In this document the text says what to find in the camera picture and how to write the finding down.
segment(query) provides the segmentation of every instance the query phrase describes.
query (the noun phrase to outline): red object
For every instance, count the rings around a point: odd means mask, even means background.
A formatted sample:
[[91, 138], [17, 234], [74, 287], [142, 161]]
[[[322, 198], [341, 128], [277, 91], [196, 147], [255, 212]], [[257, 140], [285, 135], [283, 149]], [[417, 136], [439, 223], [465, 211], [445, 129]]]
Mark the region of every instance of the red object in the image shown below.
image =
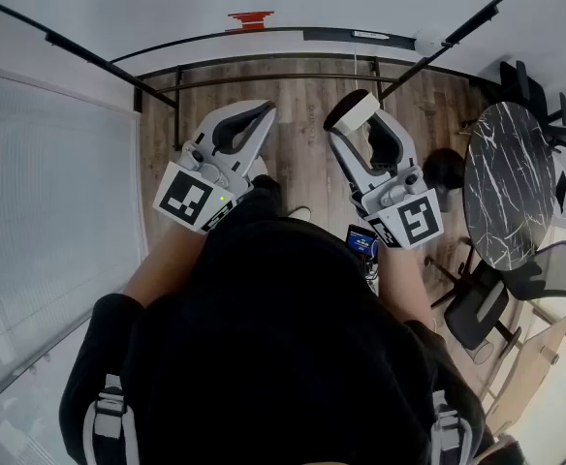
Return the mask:
[[229, 17], [239, 20], [242, 27], [227, 29], [228, 33], [241, 31], [243, 29], [264, 29], [264, 18], [274, 14], [274, 12], [244, 12], [240, 14], [227, 14]]

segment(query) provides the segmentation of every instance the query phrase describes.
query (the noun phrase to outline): forearm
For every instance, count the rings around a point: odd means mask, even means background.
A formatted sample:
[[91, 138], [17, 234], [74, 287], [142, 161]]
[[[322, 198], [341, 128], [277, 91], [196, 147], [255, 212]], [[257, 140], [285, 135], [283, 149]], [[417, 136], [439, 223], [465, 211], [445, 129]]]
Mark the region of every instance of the forearm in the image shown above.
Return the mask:
[[433, 316], [415, 253], [380, 243], [378, 295], [400, 321], [420, 321], [434, 329]]
[[133, 274], [124, 294], [146, 307], [160, 296], [180, 291], [204, 248], [205, 238], [173, 222]]

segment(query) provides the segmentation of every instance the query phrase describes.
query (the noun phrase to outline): chair leg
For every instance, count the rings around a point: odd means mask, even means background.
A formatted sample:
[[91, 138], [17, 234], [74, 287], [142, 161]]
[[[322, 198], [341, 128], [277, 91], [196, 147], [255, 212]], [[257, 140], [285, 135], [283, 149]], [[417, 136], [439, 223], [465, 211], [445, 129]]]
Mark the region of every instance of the chair leg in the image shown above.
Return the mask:
[[442, 305], [443, 303], [446, 303], [451, 298], [453, 298], [455, 295], [456, 295], [456, 288], [453, 288], [448, 293], [443, 294], [442, 296], [440, 296], [440, 298], [438, 298], [436, 301], [434, 301], [431, 304], [431, 309], [433, 310], [434, 308]]
[[475, 248], [473, 246], [473, 243], [470, 241], [470, 239], [466, 244], [470, 246], [470, 250], [468, 251], [468, 257], [466, 257], [466, 265], [464, 266], [464, 271], [470, 272], [470, 266], [472, 265], [473, 257], [475, 256]]
[[449, 279], [452, 283], [457, 284], [457, 278], [449, 270], [447, 270], [445, 267], [443, 267], [440, 263], [438, 263], [430, 256], [425, 257], [425, 266], [428, 265], [435, 266], [445, 275], [445, 277], [447, 277], [447, 279]]
[[522, 328], [518, 327], [514, 333], [512, 333], [502, 322], [497, 322], [494, 326], [496, 330], [503, 336], [503, 339], [507, 341], [507, 345], [503, 348], [503, 351], [498, 356], [499, 358], [506, 357], [507, 354], [517, 345], [519, 336], [522, 334]]

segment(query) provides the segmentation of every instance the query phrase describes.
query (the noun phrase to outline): black shirt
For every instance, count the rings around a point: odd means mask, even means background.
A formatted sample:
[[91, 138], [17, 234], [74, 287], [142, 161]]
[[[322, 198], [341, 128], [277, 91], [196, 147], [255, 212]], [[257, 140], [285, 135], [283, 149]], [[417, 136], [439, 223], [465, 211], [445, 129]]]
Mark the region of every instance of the black shirt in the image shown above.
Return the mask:
[[121, 376], [144, 464], [427, 463], [437, 389], [475, 448], [484, 421], [442, 338], [399, 323], [339, 239], [290, 219], [216, 235], [185, 290], [146, 310], [98, 301], [60, 409], [78, 463], [107, 373]]

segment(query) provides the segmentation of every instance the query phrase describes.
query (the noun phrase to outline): person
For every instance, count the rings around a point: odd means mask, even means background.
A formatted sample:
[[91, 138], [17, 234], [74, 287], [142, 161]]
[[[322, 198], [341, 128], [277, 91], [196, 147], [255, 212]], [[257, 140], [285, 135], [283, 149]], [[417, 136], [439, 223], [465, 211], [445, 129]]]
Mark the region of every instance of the person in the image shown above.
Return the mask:
[[68, 453], [85, 463], [107, 374], [141, 464], [426, 464], [438, 389], [476, 448], [483, 410], [433, 332], [414, 252], [380, 247], [376, 295], [340, 239], [282, 217], [267, 175], [253, 184], [208, 236], [173, 223], [96, 303], [60, 406]]

